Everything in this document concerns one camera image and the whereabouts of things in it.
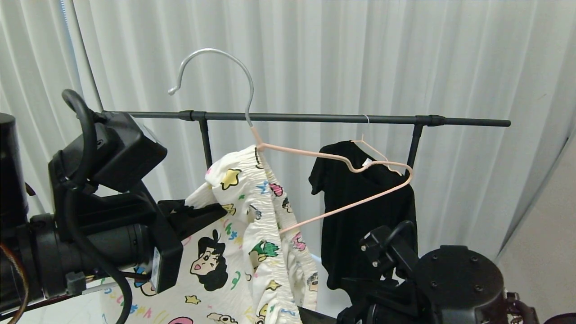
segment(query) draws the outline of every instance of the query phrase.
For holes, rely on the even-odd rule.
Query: black t-shirt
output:
[[[375,160],[350,141],[325,146],[320,152],[347,157],[354,168],[361,168],[366,159]],[[395,187],[405,177],[385,165],[373,165],[355,174],[341,161],[318,158],[309,181],[313,195],[324,191],[324,205],[326,212],[330,212]],[[346,277],[379,280],[382,273],[372,267],[359,242],[371,230],[382,225],[392,229],[403,220],[416,226],[414,191],[410,185],[324,218],[321,257],[328,272],[328,287],[341,288],[341,279]],[[410,231],[403,231],[400,236],[414,247]]]

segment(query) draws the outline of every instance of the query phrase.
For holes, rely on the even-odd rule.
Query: beige wall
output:
[[[497,263],[506,288],[536,307],[540,322],[576,311],[574,136]]]

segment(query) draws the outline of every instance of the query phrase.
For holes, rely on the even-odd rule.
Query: clothing rack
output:
[[[189,122],[200,123],[202,134],[202,145],[204,146],[204,156],[206,158],[206,168],[209,168],[212,161],[212,150],[210,148],[210,137],[208,134],[208,120],[246,120],[242,113],[234,112],[206,112],[195,110],[184,110],[179,112],[140,112],[125,111],[135,118],[154,119],[181,119]],[[503,119],[474,119],[474,118],[447,118],[439,115],[417,115],[417,116],[377,116],[377,115],[326,115],[326,114],[252,114],[252,120],[266,122],[321,122],[321,123],[372,123],[372,124],[405,124],[414,125],[412,131],[412,142],[408,152],[408,164],[414,168],[418,143],[422,136],[424,126],[435,127],[442,125],[465,125],[465,126],[492,126],[509,127],[510,121]]]

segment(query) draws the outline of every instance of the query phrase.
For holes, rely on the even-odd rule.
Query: white curtain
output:
[[[94,110],[242,111],[245,77],[221,56],[191,62],[182,89],[168,96],[181,60],[203,47],[248,66],[252,112],[510,119],[508,129],[424,129],[412,183],[421,254],[467,244],[495,257],[575,124],[572,0],[64,4],[68,28],[56,0],[0,1],[0,111],[17,118],[25,178],[47,209],[46,165],[80,134],[63,89],[84,95]],[[156,199],[186,197],[205,170],[198,124],[144,123],[169,149],[145,183]],[[254,142],[245,122],[209,125],[214,160]],[[406,160],[412,132],[409,125],[255,125],[267,142],[313,151],[364,133],[394,161]],[[311,196],[307,180],[314,159],[266,155],[298,217],[320,214],[322,197]],[[316,254],[320,228],[302,230]]]

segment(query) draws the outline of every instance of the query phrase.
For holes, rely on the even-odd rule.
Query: pink clothes hanger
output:
[[[368,120],[368,129],[370,129],[370,118],[368,117],[368,115],[362,114],[362,116],[365,116],[366,119]],[[388,161],[388,158],[387,158],[386,156],[384,156],[384,154],[380,153],[380,151],[378,151],[378,150],[375,149],[372,145],[370,145],[370,144],[368,144],[367,142],[364,141],[364,132],[362,132],[362,137],[360,138],[360,140],[353,140],[353,141],[350,141],[350,142],[356,143],[356,144],[362,143],[362,144],[366,145],[369,149],[371,149],[372,151],[374,151],[376,154],[380,155],[380,156],[384,159],[384,161]],[[389,169],[390,171],[395,172],[395,173],[397,173],[397,174],[399,174],[399,175],[402,175],[402,173],[400,173],[400,171],[391,169],[391,168],[390,168],[390,165],[387,165],[387,167],[388,167],[388,169]]]
[[[316,217],[314,217],[314,218],[310,218],[310,219],[308,219],[308,220],[305,220],[305,221],[300,222],[300,223],[298,223],[298,224],[295,224],[295,225],[293,225],[293,226],[289,226],[289,227],[287,227],[287,228],[284,228],[284,229],[282,229],[282,230],[280,231],[280,234],[285,233],[285,232],[287,232],[287,231],[290,231],[290,230],[292,230],[292,229],[294,229],[294,228],[300,227],[300,226],[302,226],[302,225],[311,223],[311,222],[313,222],[313,221],[317,221],[317,220],[320,220],[320,219],[322,219],[322,218],[325,218],[325,217],[334,215],[334,214],[336,214],[336,213],[342,212],[342,211],[344,211],[344,210],[346,210],[346,209],[350,209],[350,208],[356,207],[356,206],[358,206],[358,205],[364,204],[365,202],[369,202],[369,201],[371,201],[371,200],[380,198],[380,197],[382,197],[383,195],[387,195],[387,194],[389,194],[389,193],[391,193],[391,192],[394,192],[394,191],[396,191],[396,190],[398,190],[398,189],[400,189],[400,188],[406,187],[406,186],[410,183],[410,181],[412,181],[412,177],[413,177],[413,175],[412,175],[412,168],[411,168],[409,165],[404,164],[404,163],[392,162],[392,161],[372,161],[372,162],[366,164],[365,166],[363,166],[362,168],[356,169],[356,168],[354,168],[354,166],[352,165],[352,162],[350,162],[349,159],[347,159],[346,157],[343,157],[343,156],[333,155],[333,154],[326,154],[326,153],[320,153],[320,152],[312,152],[312,151],[307,151],[307,150],[299,150],[299,149],[293,149],[293,148],[285,148],[284,146],[278,146],[278,145],[268,144],[268,143],[265,143],[264,141],[262,141],[262,138],[260,137],[260,134],[258,134],[258,131],[256,130],[256,127],[252,124],[252,120],[250,119],[250,105],[252,104],[252,99],[254,98],[254,82],[252,81],[252,76],[250,75],[250,72],[248,71],[248,69],[246,68],[246,66],[245,66],[239,59],[237,59],[236,57],[232,56],[231,54],[228,54],[227,52],[224,52],[224,51],[221,51],[221,50],[217,50],[217,49],[215,49],[215,48],[203,48],[203,49],[197,50],[197,51],[193,52],[192,54],[190,54],[189,56],[187,56],[187,57],[182,61],[182,63],[180,64],[180,71],[179,71],[179,74],[178,74],[178,84],[177,84],[174,88],[172,88],[172,89],[170,89],[170,90],[168,91],[168,94],[169,94],[169,95],[174,95],[174,93],[176,93],[176,91],[178,91],[178,90],[180,89],[180,86],[181,86],[181,84],[182,84],[182,76],[183,76],[183,74],[184,74],[184,69],[186,68],[186,65],[188,64],[188,62],[189,62],[192,58],[194,58],[195,56],[200,55],[200,54],[205,53],[205,52],[214,52],[214,53],[221,54],[221,55],[224,55],[224,56],[228,57],[229,59],[233,60],[236,64],[238,64],[238,65],[243,69],[244,74],[246,74],[246,77],[248,78],[248,83],[249,83],[249,86],[250,86],[250,98],[248,99],[248,104],[246,105],[246,108],[245,108],[245,111],[244,111],[244,115],[245,115],[245,117],[246,117],[246,121],[248,122],[248,126],[250,126],[250,130],[252,131],[252,134],[254,135],[254,139],[256,140],[256,148],[257,148],[258,151],[261,151],[261,152],[262,152],[262,151],[264,151],[265,149],[271,149],[271,150],[277,150],[277,151],[280,151],[280,152],[294,153],[294,154],[298,154],[298,155],[312,156],[312,157],[321,157],[321,158],[323,158],[323,159],[331,159],[331,160],[342,161],[342,162],[344,162],[344,163],[346,164],[346,166],[348,167],[348,169],[350,170],[350,172],[353,172],[353,173],[360,173],[360,172],[368,169],[369,167],[371,167],[371,166],[373,166],[373,165],[379,165],[379,164],[382,164],[382,165],[396,165],[396,166],[403,167],[403,168],[405,168],[406,170],[408,170],[408,178],[407,178],[403,183],[397,185],[396,187],[390,188],[390,189],[388,189],[388,190],[386,190],[386,191],[383,191],[383,192],[381,192],[381,193],[379,193],[379,194],[376,194],[376,195],[374,195],[374,196],[371,196],[371,197],[365,198],[365,199],[363,199],[363,200],[354,202],[354,203],[349,204],[349,205],[346,205],[346,206],[344,206],[344,207],[335,209],[335,210],[333,210],[333,211],[331,211],[331,212],[324,213],[324,214],[322,214],[322,215],[320,215],[320,216],[316,216]]]

